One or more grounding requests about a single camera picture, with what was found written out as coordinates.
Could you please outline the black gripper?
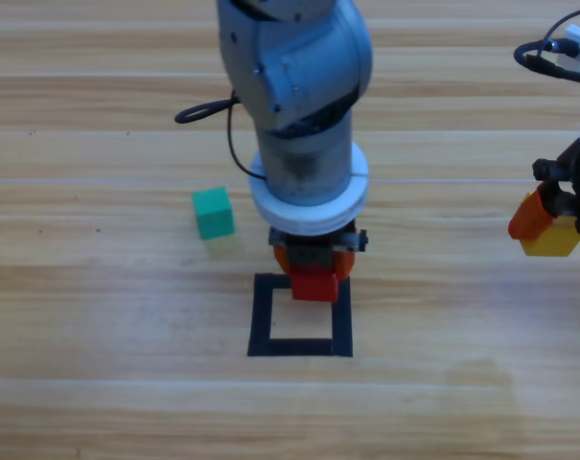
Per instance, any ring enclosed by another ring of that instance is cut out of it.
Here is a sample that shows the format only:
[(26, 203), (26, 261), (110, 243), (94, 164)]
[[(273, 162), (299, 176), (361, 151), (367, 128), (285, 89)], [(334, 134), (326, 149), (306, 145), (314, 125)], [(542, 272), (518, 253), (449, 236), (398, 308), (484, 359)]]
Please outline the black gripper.
[(575, 217), (580, 235), (580, 139), (577, 138), (556, 159), (538, 159), (532, 165), (537, 191), (528, 194), (511, 218), (513, 240), (537, 240), (554, 218)]
[(285, 274), (291, 275), (292, 268), (299, 266), (330, 268), (330, 277), (340, 283), (350, 278), (356, 253), (366, 250), (368, 234), (354, 220), (331, 233), (315, 236), (294, 235), (270, 227), (268, 243)]

